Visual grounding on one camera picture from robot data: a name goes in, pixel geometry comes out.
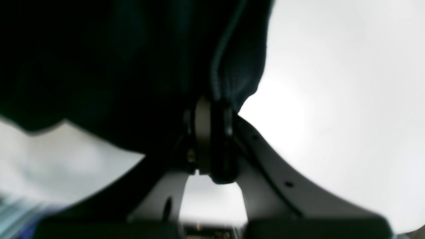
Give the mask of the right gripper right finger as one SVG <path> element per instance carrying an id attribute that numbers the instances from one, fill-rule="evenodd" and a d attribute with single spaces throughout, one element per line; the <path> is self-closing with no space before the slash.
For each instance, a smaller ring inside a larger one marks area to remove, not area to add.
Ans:
<path id="1" fill-rule="evenodd" d="M 226 101 L 211 104 L 211 176 L 216 183 L 237 182 L 249 221 L 379 217 L 297 172 Z"/>

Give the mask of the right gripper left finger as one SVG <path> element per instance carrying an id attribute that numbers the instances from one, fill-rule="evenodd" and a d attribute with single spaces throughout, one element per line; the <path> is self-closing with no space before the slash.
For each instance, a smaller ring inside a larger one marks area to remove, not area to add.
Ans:
<path id="1" fill-rule="evenodd" d="M 200 97 L 184 113 L 184 131 L 166 153 L 163 171 L 129 214 L 128 221 L 177 221 L 187 179 L 211 173 L 211 102 Z"/>

